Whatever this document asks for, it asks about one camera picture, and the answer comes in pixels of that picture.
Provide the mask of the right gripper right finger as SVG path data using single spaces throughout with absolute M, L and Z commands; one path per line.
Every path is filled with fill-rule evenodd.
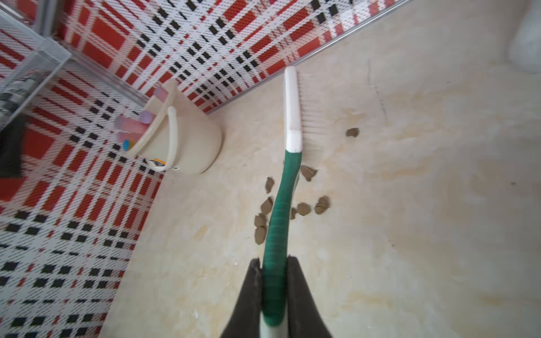
M 332 337 L 294 256 L 287 258 L 287 314 L 290 337 Z

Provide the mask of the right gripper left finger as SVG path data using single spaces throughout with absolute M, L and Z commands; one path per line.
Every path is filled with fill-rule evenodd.
M 261 262 L 260 259 L 252 259 L 222 338 L 260 337 L 262 291 Z

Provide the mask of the green white scrub brush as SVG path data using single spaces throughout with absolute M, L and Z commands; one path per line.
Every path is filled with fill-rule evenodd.
M 287 246 L 292 198 L 300 175 L 303 132 L 295 67 L 284 73 L 285 158 L 262 263 L 261 337 L 290 337 L 287 314 Z

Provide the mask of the purple trowel pink handle back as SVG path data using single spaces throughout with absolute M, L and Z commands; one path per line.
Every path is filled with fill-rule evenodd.
M 168 98 L 168 91 L 164 89 L 163 87 L 157 87 L 154 90 L 153 95 L 159 99 L 161 102 L 165 103 Z

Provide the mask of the yellow trowel yellow handle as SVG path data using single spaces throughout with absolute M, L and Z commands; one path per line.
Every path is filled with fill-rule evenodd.
M 131 150 L 134 145 L 136 144 L 135 141 L 131 140 L 131 139 L 126 139 L 123 141 L 123 150 L 124 152 L 128 152 L 129 150 Z

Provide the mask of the purple pointed trowel pink handle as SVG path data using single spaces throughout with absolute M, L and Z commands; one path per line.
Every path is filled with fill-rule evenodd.
M 142 134 L 135 132 L 119 132 L 117 134 L 117 139 L 119 142 L 124 143 L 125 141 L 136 144 L 141 138 Z

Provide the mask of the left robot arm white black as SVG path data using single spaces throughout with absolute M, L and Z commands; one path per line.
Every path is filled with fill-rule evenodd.
M 22 175 L 22 151 L 27 123 L 25 114 L 18 115 L 1 131 L 1 179 Z

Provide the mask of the soil clump on table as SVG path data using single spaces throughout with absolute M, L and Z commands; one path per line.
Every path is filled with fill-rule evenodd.
M 266 215 L 260 213 L 254 218 L 254 240 L 257 245 L 261 245 L 265 242 L 267 234 L 267 219 Z

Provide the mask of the cream plastic bucket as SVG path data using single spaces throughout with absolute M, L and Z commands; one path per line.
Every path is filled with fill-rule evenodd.
M 152 112 L 155 119 L 125 154 L 144 159 L 155 172 L 203 173 L 221 150 L 221 128 L 178 89 L 176 79 L 161 87 L 168 91 L 166 102 L 154 95 L 147 102 L 143 111 Z

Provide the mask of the can on shelf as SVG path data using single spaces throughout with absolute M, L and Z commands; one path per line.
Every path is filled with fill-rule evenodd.
M 42 82 L 43 73 L 31 71 L 11 81 L 1 92 L 1 120 L 9 118 Z

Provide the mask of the husky plush toy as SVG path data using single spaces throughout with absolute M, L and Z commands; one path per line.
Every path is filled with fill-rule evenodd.
M 508 52 L 510 62 L 530 74 L 540 74 L 540 0 L 531 1 Z

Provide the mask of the clear wall shelf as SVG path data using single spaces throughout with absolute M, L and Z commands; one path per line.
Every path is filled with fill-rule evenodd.
M 12 123 L 71 58 L 14 14 L 1 11 L 1 129 Z

